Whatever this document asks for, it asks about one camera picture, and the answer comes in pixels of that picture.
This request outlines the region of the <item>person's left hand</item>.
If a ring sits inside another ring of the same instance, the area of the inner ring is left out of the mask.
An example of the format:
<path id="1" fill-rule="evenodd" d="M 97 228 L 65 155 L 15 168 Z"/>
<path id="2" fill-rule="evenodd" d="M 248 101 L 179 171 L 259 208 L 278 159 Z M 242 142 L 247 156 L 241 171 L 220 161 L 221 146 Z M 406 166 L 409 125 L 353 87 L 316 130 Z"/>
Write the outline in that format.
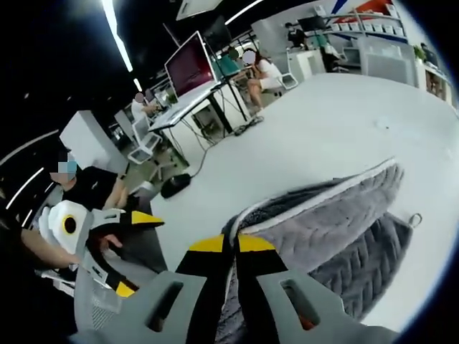
<path id="1" fill-rule="evenodd" d="M 98 239 L 100 250 L 102 252 L 110 249 L 111 246 L 120 249 L 123 247 L 123 243 L 113 234 L 106 235 Z"/>

